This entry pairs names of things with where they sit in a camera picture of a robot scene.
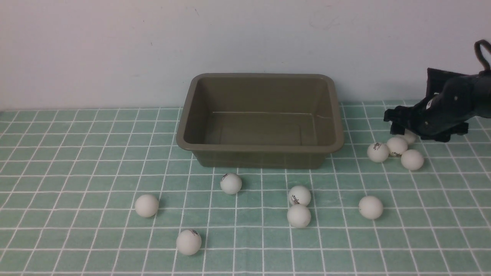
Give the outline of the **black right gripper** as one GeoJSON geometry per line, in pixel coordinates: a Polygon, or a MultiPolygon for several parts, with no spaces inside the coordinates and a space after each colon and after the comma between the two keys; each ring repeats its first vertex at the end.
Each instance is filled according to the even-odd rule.
{"type": "Polygon", "coordinates": [[[441,93],[426,97],[413,107],[395,107],[384,112],[392,122],[392,135],[415,133],[421,138],[448,142],[452,134],[464,135],[463,124],[473,117],[489,119],[489,75],[468,75],[448,80],[441,93]]]}

